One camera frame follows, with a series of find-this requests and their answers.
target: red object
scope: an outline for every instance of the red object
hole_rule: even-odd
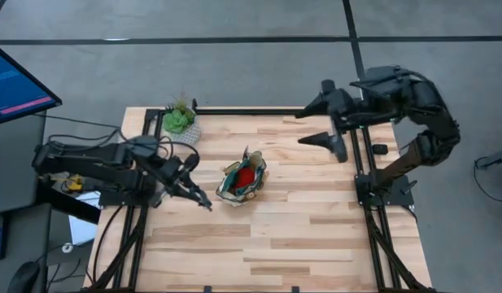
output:
[[[249,167],[243,167],[238,170],[237,180],[234,184],[234,188],[238,189],[244,186],[248,186],[254,182],[254,171]]]

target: patterned bag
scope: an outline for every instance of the patterned bag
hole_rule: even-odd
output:
[[[261,151],[249,154],[247,149],[243,152],[242,163],[235,162],[224,169],[225,178],[216,189],[216,195],[233,207],[255,198],[256,191],[264,187],[268,177]]]

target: succulent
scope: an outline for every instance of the succulent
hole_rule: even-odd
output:
[[[164,129],[169,133],[183,133],[194,123],[196,114],[187,107],[183,92],[177,102],[169,109],[173,109],[172,112],[164,115]]]
[[[164,115],[164,129],[170,133],[183,133],[189,126],[189,120],[178,109]]]

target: cable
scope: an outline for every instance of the cable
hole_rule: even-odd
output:
[[[89,275],[89,272],[88,272],[88,266],[87,266],[87,265],[86,265],[86,267],[85,267],[85,271],[86,271],[86,277],[88,277],[89,282],[90,282],[92,285],[94,285],[94,284],[95,284],[95,282],[94,282],[94,280],[91,278],[91,276]]]
[[[494,198],[494,197],[490,196],[490,195],[489,195],[489,194],[488,194],[488,193],[487,193],[487,192],[486,192],[486,191],[482,188],[482,186],[480,185],[480,183],[478,183],[478,179],[477,179],[477,163],[478,163],[478,161],[479,161],[479,160],[486,159],[486,158],[487,158],[487,157],[486,157],[486,156],[484,156],[484,157],[482,157],[482,158],[478,158],[478,159],[476,159],[476,160],[474,161],[474,164],[473,164],[473,179],[475,180],[475,183],[477,183],[477,186],[478,186],[478,188],[480,189],[480,191],[481,191],[481,192],[483,192],[483,193],[484,193],[484,194],[485,194],[488,198],[493,199],[493,200],[495,200],[495,201],[497,201],[497,202],[499,202],[499,203],[502,203],[502,199],[496,199],[496,198]]]
[[[418,223],[417,214],[409,206],[401,206],[403,209],[407,210],[414,218],[415,222]]]
[[[101,238],[98,241],[97,245],[97,251],[95,251],[95,259],[94,259],[94,267],[93,267],[93,282],[97,281],[97,263],[98,263],[98,252],[101,250],[101,245],[103,245],[103,240],[104,236],[106,236],[107,230],[110,228],[111,223],[113,222],[113,219],[115,219],[115,216],[120,212],[123,206],[119,206],[114,212],[113,215],[111,215],[110,220],[106,223],[106,226],[104,227],[104,231],[101,234]]]
[[[109,127],[109,128],[114,128],[114,129],[118,129],[119,128],[119,126],[116,126],[116,125],[107,125],[107,124],[103,124],[103,123],[89,122],[89,121],[78,120],[78,119],[71,119],[71,118],[65,118],[65,117],[50,116],[50,115],[41,115],[41,114],[33,114],[33,115],[34,116],[39,116],[39,117],[51,118],[51,119],[59,119],[59,120],[77,122],[77,123],[84,123],[84,124],[88,124],[88,125],[96,125],[96,126]]]
[[[164,151],[166,151],[166,155],[164,156],[164,158],[168,158],[168,157],[170,157],[170,156],[169,156],[169,151],[168,151],[168,149],[167,149],[167,148],[165,148],[165,147],[163,147],[163,146],[159,146],[159,149],[160,149],[160,150],[164,150]]]
[[[67,276],[67,277],[64,277],[64,278],[57,279],[57,280],[53,281],[53,283],[55,283],[55,282],[62,282],[62,281],[66,281],[66,280],[68,280],[69,278],[79,278],[79,277],[86,277],[86,275],[85,275],[85,274],[80,274],[80,275],[72,275],[72,276]]]
[[[106,143],[108,143],[115,136],[115,134],[119,134],[120,138],[122,138],[125,142],[133,144],[135,146],[146,147],[146,146],[154,144],[154,143],[146,143],[145,144],[145,143],[130,142],[129,139],[127,137],[125,137],[124,134],[122,133],[121,127],[120,126],[116,126],[116,125],[108,125],[108,124],[103,124],[103,123],[90,122],[90,121],[84,121],[84,120],[78,120],[78,119],[72,119],[72,118],[66,118],[66,117],[59,117],[59,116],[50,116],[50,115],[41,115],[41,114],[34,114],[34,115],[35,116],[39,116],[39,117],[58,119],[58,120],[65,120],[65,121],[71,121],[71,122],[82,123],[82,124],[87,124],[87,125],[102,126],[102,127],[108,127],[108,128],[113,128],[114,129],[109,135],[100,137],[100,138],[105,138],[105,141],[100,142],[99,144],[94,145],[94,146],[87,146],[87,147],[83,147],[83,148],[73,148],[72,149],[70,147],[69,149],[63,149],[62,147],[65,147],[65,145],[63,143],[61,143],[61,142],[55,142],[55,141],[50,141],[50,137],[49,137],[49,143],[50,142],[52,143],[51,146],[56,146],[56,144],[53,144],[54,142],[59,144],[58,146],[56,146],[56,149],[58,151],[75,151],[75,152],[79,152],[79,151],[93,150],[93,149],[95,149],[97,147],[101,147],[101,146],[105,145]],[[76,136],[72,136],[72,135],[65,135],[65,134],[55,134],[55,135],[51,135],[51,137],[66,137],[66,138],[75,138],[75,139],[90,140],[90,141],[99,140],[100,139],[100,138],[81,138],[81,137],[76,137]]]
[[[55,269],[55,273],[54,273],[54,276],[52,277],[52,279],[48,282],[48,286],[46,287],[46,292],[48,292],[48,290],[50,289],[50,286],[52,285],[52,282],[54,281],[55,279],[55,275],[57,274],[57,272],[59,271],[59,269],[61,268],[61,264],[57,264],[57,269]]]
[[[147,220],[147,208],[141,208],[140,215],[138,216],[137,224],[133,228],[131,235],[128,237],[124,245],[120,248],[119,252],[113,258],[108,268],[103,272],[99,280],[90,287],[90,289],[104,289],[111,281],[115,271],[119,268],[120,264],[124,261],[131,247],[139,237],[144,237],[144,227]]]
[[[161,137],[161,138],[160,138],[160,140],[159,140],[159,144],[160,144],[160,145],[162,145],[162,140],[163,140],[163,139],[165,139],[165,138],[167,138],[169,142],[172,142],[172,140],[171,140],[171,138],[170,138],[169,136],[164,135],[164,136],[163,136],[163,137]],[[170,144],[169,144],[169,146],[171,147],[171,153],[170,153],[170,155],[169,155],[169,157],[171,158],[171,157],[172,157],[172,155],[173,155],[173,153],[174,153],[174,147],[172,146],[172,143],[170,143]]]
[[[86,247],[88,246],[90,243],[92,243],[91,241],[88,241],[87,243],[84,243],[84,244],[78,244],[78,245],[73,245],[74,247],[79,247],[79,248],[83,248],[83,247]],[[61,247],[64,247],[64,246],[67,246],[67,244],[61,244],[61,245],[58,245],[58,246],[55,246],[55,247],[52,247],[50,248],[47,252],[43,253],[41,256],[39,256],[37,259],[36,259],[36,262],[38,262],[39,260],[41,260],[41,258],[45,257],[45,256],[48,256],[48,254],[58,248],[61,248]]]
[[[195,153],[198,157],[200,157],[199,152],[198,152],[198,151],[197,151],[194,147],[192,147],[191,145],[189,145],[189,144],[187,144],[187,143],[185,143],[185,142],[171,142],[171,141],[169,141],[169,142],[161,142],[160,144],[163,144],[163,145],[164,145],[164,144],[170,144],[170,145],[179,145],[179,146],[184,146],[184,147],[187,147],[187,148],[189,148],[190,150],[192,150],[192,151],[193,151],[193,152],[194,152],[194,153]],[[199,165],[199,162],[200,162],[200,161],[198,161],[198,162],[196,162],[196,164],[194,164],[194,166],[191,168],[191,171],[193,171],[193,170],[196,168],[196,166],[198,166],[198,165]]]
[[[67,278],[73,276],[73,274],[77,271],[77,269],[79,269],[79,265],[81,264],[81,258],[79,258],[79,260],[77,261],[77,265],[75,266],[75,268],[72,270],[71,273],[69,273],[66,277],[62,277],[62,278],[58,278],[58,279],[52,279],[51,282],[62,282],[64,280],[66,280]]]

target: monitor screen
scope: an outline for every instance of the monitor screen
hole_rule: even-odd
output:
[[[60,104],[55,94],[0,49],[0,123]]]

